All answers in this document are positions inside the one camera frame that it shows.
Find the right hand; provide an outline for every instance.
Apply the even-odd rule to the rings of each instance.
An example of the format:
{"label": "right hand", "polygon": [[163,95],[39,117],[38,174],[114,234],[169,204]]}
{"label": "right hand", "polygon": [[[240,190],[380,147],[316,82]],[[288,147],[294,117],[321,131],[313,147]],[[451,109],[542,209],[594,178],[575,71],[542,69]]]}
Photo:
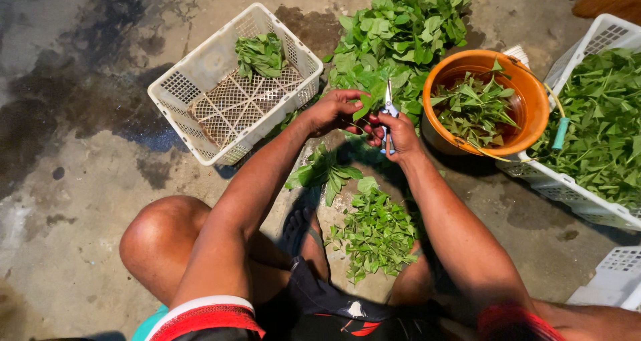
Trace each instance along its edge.
{"label": "right hand", "polygon": [[381,146],[381,139],[383,138],[381,125],[386,125],[389,126],[394,149],[396,149],[393,154],[386,154],[390,161],[399,163],[414,154],[423,153],[419,138],[416,137],[416,132],[414,131],[414,124],[407,118],[405,113],[399,112],[399,117],[395,118],[387,113],[379,112],[378,119],[380,124],[377,125],[378,127],[373,128],[372,133],[367,137],[367,143],[370,146]]}

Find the pruning shears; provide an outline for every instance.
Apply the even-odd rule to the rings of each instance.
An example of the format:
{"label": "pruning shears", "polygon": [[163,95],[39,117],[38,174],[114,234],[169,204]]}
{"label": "pruning shears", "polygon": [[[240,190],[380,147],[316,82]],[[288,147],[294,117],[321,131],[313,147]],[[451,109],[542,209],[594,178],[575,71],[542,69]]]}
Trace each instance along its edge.
{"label": "pruning shears", "polygon": [[[392,80],[387,79],[387,91],[385,91],[385,106],[381,108],[382,113],[387,113],[392,117],[398,118],[399,112],[392,104]],[[381,143],[381,153],[385,153],[385,143],[390,143],[390,154],[394,154],[396,150],[394,149],[394,142],[392,142],[392,133],[389,130],[389,127],[383,126],[383,142]]]}

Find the left hand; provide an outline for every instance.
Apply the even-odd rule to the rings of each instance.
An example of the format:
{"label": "left hand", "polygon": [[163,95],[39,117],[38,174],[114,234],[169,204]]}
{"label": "left hand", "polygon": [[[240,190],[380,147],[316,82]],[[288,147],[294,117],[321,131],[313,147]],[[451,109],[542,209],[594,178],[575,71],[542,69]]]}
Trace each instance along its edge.
{"label": "left hand", "polygon": [[309,136],[313,138],[324,136],[337,128],[354,134],[362,134],[363,132],[358,128],[360,127],[366,133],[371,133],[372,126],[365,120],[372,124],[378,124],[378,117],[368,113],[356,122],[352,119],[352,115],[363,107],[363,103],[359,100],[360,96],[366,94],[366,92],[359,90],[329,91],[316,104],[301,113],[296,120],[309,127]]}

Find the white plastic crate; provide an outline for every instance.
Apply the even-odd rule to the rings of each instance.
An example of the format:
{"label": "white plastic crate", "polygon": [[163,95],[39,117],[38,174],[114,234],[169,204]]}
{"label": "white plastic crate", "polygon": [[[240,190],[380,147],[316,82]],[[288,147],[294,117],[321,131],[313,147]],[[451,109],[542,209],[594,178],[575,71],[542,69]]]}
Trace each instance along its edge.
{"label": "white plastic crate", "polygon": [[[641,51],[641,26],[610,14],[598,16],[585,36],[554,63],[545,82],[559,94],[572,70],[581,63],[584,56],[596,54],[604,48],[630,48]],[[554,99],[550,97],[550,110],[554,111],[555,107]],[[525,151],[511,158],[529,159]],[[564,173],[556,173],[537,161],[497,161],[496,165],[512,177],[528,181],[533,189],[547,198],[572,207],[572,211],[585,220],[612,227],[641,230],[641,209],[629,210],[619,204],[607,202],[578,186],[572,177]]]}
{"label": "white plastic crate", "polygon": [[616,306],[641,312],[641,247],[615,247],[596,275],[579,287],[567,304]]}
{"label": "white plastic crate", "polygon": [[[254,73],[251,82],[238,76],[238,36],[268,32],[283,43],[289,61],[283,74],[268,79]],[[201,164],[233,165],[318,92],[322,72],[323,62],[254,3],[152,83],[148,93]]]}

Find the pile of greens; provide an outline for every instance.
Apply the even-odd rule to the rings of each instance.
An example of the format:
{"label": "pile of greens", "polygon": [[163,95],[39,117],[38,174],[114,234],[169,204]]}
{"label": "pile of greens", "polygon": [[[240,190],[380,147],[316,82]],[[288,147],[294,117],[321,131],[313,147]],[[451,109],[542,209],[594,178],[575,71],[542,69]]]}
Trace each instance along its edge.
{"label": "pile of greens", "polygon": [[429,70],[446,45],[466,44],[461,9],[469,0],[372,0],[372,9],[341,16],[346,34],[334,50],[329,82],[333,88],[357,88],[364,107],[354,119],[378,111],[387,79],[394,106],[418,125],[421,92]]}
{"label": "pile of greens", "polygon": [[641,208],[641,53],[586,56],[559,99],[571,120],[563,150],[551,149],[561,117],[555,111],[531,156],[608,202]]}
{"label": "pile of greens", "polygon": [[238,37],[238,74],[251,80],[253,71],[265,78],[276,78],[287,65],[283,47],[275,33],[258,34],[254,38]]}
{"label": "pile of greens", "polygon": [[437,94],[430,96],[430,102],[445,129],[478,148],[502,146],[505,126],[518,127],[506,113],[514,90],[503,88],[494,79],[508,76],[502,73],[504,70],[494,60],[492,70],[480,75],[491,74],[487,83],[466,72],[464,79],[456,81],[450,89],[437,85]]}
{"label": "pile of greens", "polygon": [[348,241],[345,251],[350,255],[350,267],[346,276],[353,278],[354,284],[378,269],[397,276],[404,264],[416,262],[417,257],[410,255],[410,249],[418,238],[418,230],[404,208],[378,189],[373,177],[359,181],[358,191],[352,200],[356,212],[344,211],[348,213],[345,227],[331,226],[332,234],[326,245],[333,243],[333,249],[339,250],[342,240]]}
{"label": "pile of greens", "polygon": [[331,207],[336,194],[341,193],[341,189],[348,182],[348,179],[361,179],[363,173],[357,168],[350,166],[341,166],[336,160],[336,150],[327,151],[325,144],[321,143],[316,151],[307,158],[309,165],[301,166],[292,174],[284,184],[287,189],[297,187],[325,187],[325,206]]}

